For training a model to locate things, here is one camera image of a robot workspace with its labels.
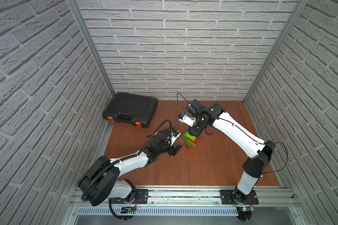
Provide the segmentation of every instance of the aluminum frame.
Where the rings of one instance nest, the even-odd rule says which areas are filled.
[[[122,214],[122,206],[112,206],[113,211],[118,216]],[[110,210],[108,206],[81,206],[78,216],[108,216]],[[138,205],[135,216],[238,216],[237,208],[234,206],[145,206]]]
[[[304,10],[304,8],[305,8],[305,6],[308,2],[309,2],[309,0],[299,0],[298,3],[296,4],[296,6],[295,6],[293,12],[291,13],[288,21],[285,23],[282,31],[280,32],[280,34],[279,34],[278,38],[276,39],[273,47],[271,48],[268,55],[266,56],[264,63],[261,65],[257,75],[255,76],[251,86],[249,87],[249,90],[246,93],[244,100],[243,100],[244,103],[246,103],[249,100],[249,98],[250,98],[251,94],[254,92],[257,84],[261,80],[265,71],[268,69],[270,63],[272,62],[272,60],[276,56],[276,54],[279,51],[279,49],[281,48],[281,46],[284,44],[284,41],[288,37],[291,29],[294,27],[296,21],[298,20],[299,16],[303,12],[303,10]]]
[[[101,74],[101,76],[104,80],[104,83],[105,83],[106,87],[108,88],[111,97],[114,98],[115,97],[115,91],[113,89],[113,86],[110,83],[110,80],[108,78],[108,74],[106,73],[103,62],[102,62],[102,60],[99,56],[99,52],[98,52],[97,48],[95,47],[92,36],[89,33],[89,29],[88,29],[88,27],[85,23],[83,15],[80,12],[77,1],[76,0],[67,0],[67,3],[68,3],[70,11],[73,14],[74,19],[77,22],[79,30],[81,31],[83,38],[88,45],[88,49],[89,49],[90,53],[92,54],[96,65],[98,66],[99,72],[100,72],[100,74]]]
[[[110,122],[110,121],[106,121],[104,128],[103,128],[103,133],[99,138],[99,142],[97,144],[97,147],[94,151],[94,155],[93,158],[88,166],[88,168],[90,168],[92,166],[92,164],[102,155],[104,155],[105,149],[106,149],[106,145],[108,144],[109,141],[109,137],[110,134],[113,130],[114,127],[114,123]]]
[[[148,189],[148,203],[140,205],[141,209],[145,207],[211,207],[212,209],[221,209],[223,207],[236,207],[238,205],[223,205],[219,190],[234,189],[234,186],[171,186],[171,185],[138,185],[140,189]],[[297,200],[293,197],[292,189],[273,186],[255,187],[256,195],[259,201],[255,207],[288,207],[293,221],[297,225],[308,224],[305,214]],[[89,202],[81,201],[82,191],[77,188],[73,194],[72,200],[66,211],[66,219],[62,225],[73,225],[80,208],[92,207]],[[113,204],[117,206],[131,206],[134,204]],[[99,204],[101,208],[108,207],[108,201]]]

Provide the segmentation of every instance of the wooden floor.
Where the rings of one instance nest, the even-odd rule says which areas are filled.
[[[216,101],[237,122],[256,135],[254,126],[241,101]],[[212,101],[201,101],[209,106]],[[115,123],[104,155],[118,158],[132,154],[145,145],[147,135],[151,135],[165,119],[170,119],[172,126],[182,134],[188,125],[179,122],[181,112],[177,101],[159,101],[153,119],[148,128],[138,128],[130,124]],[[166,123],[160,130],[166,129]],[[151,165],[131,171],[119,178],[129,179],[134,185],[207,185],[235,186],[243,172],[242,165],[248,158],[244,151],[221,131],[216,130],[211,136],[205,132],[199,142],[191,149],[185,147],[182,135],[176,145],[183,145],[176,156],[164,153]],[[269,165],[266,171],[272,171]],[[273,173],[263,175],[257,183],[259,186],[278,186]]]

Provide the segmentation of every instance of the black tool case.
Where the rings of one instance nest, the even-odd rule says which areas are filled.
[[[106,120],[147,128],[158,100],[154,97],[119,92],[103,112]]]

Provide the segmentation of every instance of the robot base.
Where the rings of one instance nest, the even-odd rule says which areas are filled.
[[[222,202],[223,205],[238,204],[238,202],[235,201],[234,189],[220,190],[220,195],[221,195],[221,202]],[[254,190],[252,190],[242,200],[243,200],[243,205],[258,205],[259,204],[257,195],[256,195]]]
[[[148,201],[148,189],[137,189],[136,190],[136,195],[139,197],[139,204],[146,204]],[[125,199],[122,198],[112,198],[110,201],[111,204],[125,204]]]

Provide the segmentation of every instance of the green block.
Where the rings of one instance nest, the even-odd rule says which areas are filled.
[[[196,137],[190,135],[189,132],[185,132],[183,136],[189,138],[193,142],[196,140]]]
[[[184,140],[186,141],[188,146],[196,146],[196,144],[191,142],[187,137],[184,137]]]

